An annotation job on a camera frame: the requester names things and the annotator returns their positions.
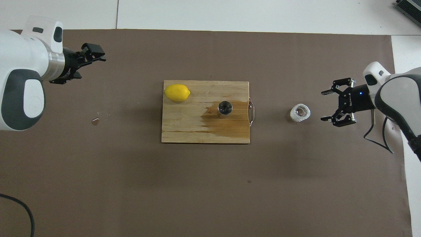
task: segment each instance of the metal handle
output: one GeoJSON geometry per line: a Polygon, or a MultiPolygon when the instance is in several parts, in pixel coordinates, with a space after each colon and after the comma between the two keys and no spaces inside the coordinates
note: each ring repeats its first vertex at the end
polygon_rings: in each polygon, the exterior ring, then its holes
{"type": "Polygon", "coordinates": [[[251,127],[251,124],[253,123],[253,120],[254,120],[254,104],[251,101],[251,98],[250,97],[248,99],[249,99],[248,100],[248,110],[251,110],[252,111],[251,112],[251,114],[252,114],[251,120],[250,120],[250,118],[248,119],[249,122],[250,122],[250,125],[249,126],[251,127]]]}

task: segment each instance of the white tile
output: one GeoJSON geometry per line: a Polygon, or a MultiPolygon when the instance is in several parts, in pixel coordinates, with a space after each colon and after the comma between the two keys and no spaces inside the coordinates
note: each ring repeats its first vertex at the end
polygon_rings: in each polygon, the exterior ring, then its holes
{"type": "Polygon", "coordinates": [[[30,15],[61,21],[64,29],[114,29],[117,0],[0,0],[0,28],[22,29],[30,15]]]}
{"type": "Polygon", "coordinates": [[[421,35],[393,0],[120,0],[117,27],[421,35]]]}
{"type": "MultiPolygon", "coordinates": [[[[396,73],[421,67],[421,36],[392,36],[392,47],[396,73]]],[[[408,146],[403,134],[402,139],[412,234],[415,237],[421,236],[421,162],[408,146]]]]}

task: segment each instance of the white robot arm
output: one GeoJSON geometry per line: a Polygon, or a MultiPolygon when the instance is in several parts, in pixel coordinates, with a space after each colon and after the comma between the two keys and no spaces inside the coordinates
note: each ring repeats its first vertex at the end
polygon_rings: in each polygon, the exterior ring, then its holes
{"type": "Polygon", "coordinates": [[[41,118],[42,81],[65,84],[81,78],[79,68],[106,60],[99,45],[85,43],[81,52],[63,48],[62,35],[61,22],[36,16],[20,35],[0,30],[0,130],[25,130],[41,118]]]}
{"type": "Polygon", "coordinates": [[[341,127],[356,122],[355,112],[377,108],[400,127],[421,161],[421,67],[391,75],[380,63],[372,62],[363,76],[367,84],[353,87],[354,80],[345,78],[334,81],[330,90],[322,92],[323,95],[338,93],[339,106],[332,116],[321,120],[331,120],[333,125],[341,127]],[[342,92],[338,84],[349,87],[342,92]]]}

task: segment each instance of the cutting board handle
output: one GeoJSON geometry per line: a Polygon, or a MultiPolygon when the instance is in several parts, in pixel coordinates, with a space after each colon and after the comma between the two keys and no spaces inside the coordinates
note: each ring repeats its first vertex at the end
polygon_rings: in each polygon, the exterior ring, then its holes
{"type": "Polygon", "coordinates": [[[249,99],[248,100],[248,110],[249,110],[249,113],[248,114],[249,115],[251,114],[251,119],[249,117],[248,121],[250,122],[249,125],[251,127],[251,124],[253,123],[253,120],[254,120],[254,104],[251,101],[251,98],[250,97],[248,99],[249,99]]]}

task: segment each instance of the water spill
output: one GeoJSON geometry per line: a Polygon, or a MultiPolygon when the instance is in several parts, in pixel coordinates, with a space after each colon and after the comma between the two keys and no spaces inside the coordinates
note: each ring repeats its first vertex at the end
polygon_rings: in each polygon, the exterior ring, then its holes
{"type": "Polygon", "coordinates": [[[232,113],[226,119],[219,119],[219,101],[212,102],[202,114],[202,122],[206,132],[223,137],[249,138],[248,101],[231,101],[232,113]]]}
{"type": "Polygon", "coordinates": [[[92,125],[96,126],[99,123],[99,118],[95,118],[91,121],[92,125]]]}

